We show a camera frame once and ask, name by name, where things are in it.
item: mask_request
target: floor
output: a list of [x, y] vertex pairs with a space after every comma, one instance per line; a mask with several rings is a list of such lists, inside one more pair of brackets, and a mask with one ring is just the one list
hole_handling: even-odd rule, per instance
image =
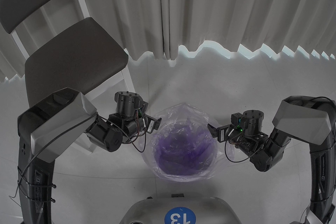
[[[262, 51], [254, 55], [247, 59], [237, 52], [228, 59], [205, 46], [197, 55], [181, 49], [175, 61], [145, 53], [138, 61], [131, 60], [129, 69], [152, 116], [187, 102], [224, 125], [232, 113], [259, 109], [265, 113], [265, 133], [272, 131], [271, 121], [283, 98], [324, 95], [336, 99], [335, 59], [312, 55], [308, 59], [300, 51], [292, 56], [281, 52], [277, 59]], [[124, 89], [120, 82], [92, 101], [103, 117], [114, 112], [114, 93]], [[24, 78], [0, 83], [0, 107], [0, 224], [16, 224], [22, 221], [21, 210], [8, 195], [14, 193], [17, 181], [16, 118], [28, 108]], [[236, 151], [235, 158], [244, 155]], [[114, 153], [96, 149], [91, 155], [69, 147], [55, 165], [52, 219], [55, 224], [119, 223], [137, 201], [184, 193], [224, 199], [243, 224], [286, 224], [298, 221], [308, 205], [310, 180], [309, 147], [298, 141], [292, 141], [282, 161], [266, 173], [246, 161], [192, 183], [155, 178], [132, 145]], [[336, 217], [330, 223], [335, 224]]]

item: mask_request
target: beige curtain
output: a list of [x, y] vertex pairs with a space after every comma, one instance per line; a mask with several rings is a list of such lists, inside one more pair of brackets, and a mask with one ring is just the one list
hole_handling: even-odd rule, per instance
[[[263, 43], [279, 53], [336, 55], [336, 0], [86, 0], [90, 15], [133, 59], [145, 51], [175, 59], [178, 46], [195, 51], [204, 40], [230, 51]], [[31, 55], [55, 35], [82, 19], [77, 0], [52, 0], [18, 26]], [[0, 27], [0, 79], [24, 74], [22, 54]]]

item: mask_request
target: chair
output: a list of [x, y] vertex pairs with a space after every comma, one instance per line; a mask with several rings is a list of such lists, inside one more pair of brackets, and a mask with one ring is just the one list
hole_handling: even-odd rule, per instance
[[[128, 70], [128, 55], [89, 15], [85, 0], [78, 0], [84, 19], [65, 29], [31, 56], [15, 28], [50, 0], [0, 0], [0, 23], [26, 58], [25, 79], [29, 106], [64, 87], [81, 91], [89, 100], [125, 81], [135, 92]], [[74, 145], [90, 153], [88, 145]]]

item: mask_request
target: blue circular sticker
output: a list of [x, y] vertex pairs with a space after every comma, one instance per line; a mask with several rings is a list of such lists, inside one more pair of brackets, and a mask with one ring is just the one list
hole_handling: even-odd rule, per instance
[[165, 216], [165, 224], [196, 224], [196, 216], [186, 207], [175, 207]]

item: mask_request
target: plastic bag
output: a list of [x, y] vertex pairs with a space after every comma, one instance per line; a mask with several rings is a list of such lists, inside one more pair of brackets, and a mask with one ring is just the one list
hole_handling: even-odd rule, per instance
[[[157, 113], [162, 118], [160, 128], [147, 134], [145, 163], [163, 179], [188, 182], [214, 176], [229, 166], [224, 144], [212, 138], [207, 124], [218, 122], [207, 113], [186, 103]], [[226, 153], [233, 159], [233, 146], [227, 144]]]

